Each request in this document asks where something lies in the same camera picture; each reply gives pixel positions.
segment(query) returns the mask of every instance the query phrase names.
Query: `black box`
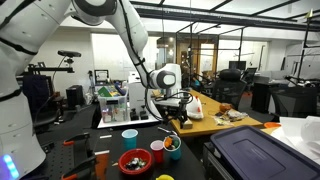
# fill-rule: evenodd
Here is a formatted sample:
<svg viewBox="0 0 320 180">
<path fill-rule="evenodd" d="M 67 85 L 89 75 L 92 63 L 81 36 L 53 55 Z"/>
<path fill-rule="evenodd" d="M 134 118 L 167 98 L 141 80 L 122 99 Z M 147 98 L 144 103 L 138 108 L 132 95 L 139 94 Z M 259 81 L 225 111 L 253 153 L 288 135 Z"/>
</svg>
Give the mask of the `black box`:
<svg viewBox="0 0 320 180">
<path fill-rule="evenodd" d="M 81 85 L 73 85 L 66 89 L 68 109 L 75 109 L 76 105 L 82 105 L 84 102 L 83 90 Z"/>
</svg>

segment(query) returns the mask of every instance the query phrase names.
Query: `orange bowl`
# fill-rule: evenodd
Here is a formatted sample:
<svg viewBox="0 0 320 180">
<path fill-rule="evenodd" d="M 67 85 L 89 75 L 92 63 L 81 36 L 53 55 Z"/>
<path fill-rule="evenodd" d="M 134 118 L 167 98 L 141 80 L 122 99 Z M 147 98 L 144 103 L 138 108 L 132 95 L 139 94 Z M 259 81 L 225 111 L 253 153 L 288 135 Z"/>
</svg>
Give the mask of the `orange bowl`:
<svg viewBox="0 0 320 180">
<path fill-rule="evenodd" d="M 146 161 L 146 165 L 139 170 L 129 170 L 126 168 L 126 164 L 130 162 L 133 158 L 141 158 L 143 161 Z M 147 171 L 152 164 L 151 154 L 145 149 L 131 149 L 124 154 L 119 159 L 118 166 L 120 171 L 129 174 L 129 175 L 138 175 Z"/>
<path fill-rule="evenodd" d="M 276 123 L 276 122 L 266 122 L 263 125 L 266 128 L 274 128 L 274 127 L 280 127 L 281 126 L 281 124 Z"/>
</svg>

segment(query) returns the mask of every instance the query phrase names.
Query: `plastic bag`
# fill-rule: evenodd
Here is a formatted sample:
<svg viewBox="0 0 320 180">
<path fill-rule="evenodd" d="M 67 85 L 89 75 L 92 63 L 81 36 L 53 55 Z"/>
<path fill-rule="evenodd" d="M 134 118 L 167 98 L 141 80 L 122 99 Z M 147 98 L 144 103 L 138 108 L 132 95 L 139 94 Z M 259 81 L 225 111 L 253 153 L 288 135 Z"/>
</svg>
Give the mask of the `plastic bag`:
<svg viewBox="0 0 320 180">
<path fill-rule="evenodd" d="M 217 126 L 234 126 L 230 120 L 223 118 L 222 116 L 213 116 Z"/>
</svg>

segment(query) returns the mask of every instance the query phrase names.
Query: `computer monitor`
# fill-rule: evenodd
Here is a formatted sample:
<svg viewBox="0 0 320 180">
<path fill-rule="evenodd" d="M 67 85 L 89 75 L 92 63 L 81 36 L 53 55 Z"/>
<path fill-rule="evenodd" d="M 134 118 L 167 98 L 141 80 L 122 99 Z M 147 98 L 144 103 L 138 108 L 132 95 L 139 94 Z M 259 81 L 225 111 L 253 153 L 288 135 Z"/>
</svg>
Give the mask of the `computer monitor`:
<svg viewBox="0 0 320 180">
<path fill-rule="evenodd" d="M 229 61 L 229 69 L 246 70 L 247 61 Z"/>
</svg>

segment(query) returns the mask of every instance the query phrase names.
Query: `wooden table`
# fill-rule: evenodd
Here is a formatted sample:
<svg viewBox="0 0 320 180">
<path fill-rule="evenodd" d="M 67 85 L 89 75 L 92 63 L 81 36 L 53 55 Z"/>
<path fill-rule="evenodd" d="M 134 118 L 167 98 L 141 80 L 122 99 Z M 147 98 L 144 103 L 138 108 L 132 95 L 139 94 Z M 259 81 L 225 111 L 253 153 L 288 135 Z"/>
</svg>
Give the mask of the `wooden table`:
<svg viewBox="0 0 320 180">
<path fill-rule="evenodd" d="M 261 129 L 261 131 L 263 131 L 263 132 L 265 132 L 265 133 L 267 133 L 267 134 L 271 135 L 271 133 L 272 133 L 274 130 L 278 129 L 278 128 L 279 128 L 279 127 L 266 128 L 266 129 Z"/>
<path fill-rule="evenodd" d="M 191 91 L 193 96 L 198 96 L 202 103 L 202 111 L 204 118 L 201 120 L 192 120 L 192 129 L 180 129 L 178 120 L 172 120 L 171 124 L 180 137 L 210 135 L 217 133 L 220 130 L 230 128 L 231 126 L 218 126 L 213 119 L 213 116 L 219 112 L 220 103 L 196 91 Z M 233 122 L 234 126 L 250 125 L 257 128 L 264 128 L 263 124 L 250 117 L 244 118 L 241 121 Z"/>
</svg>

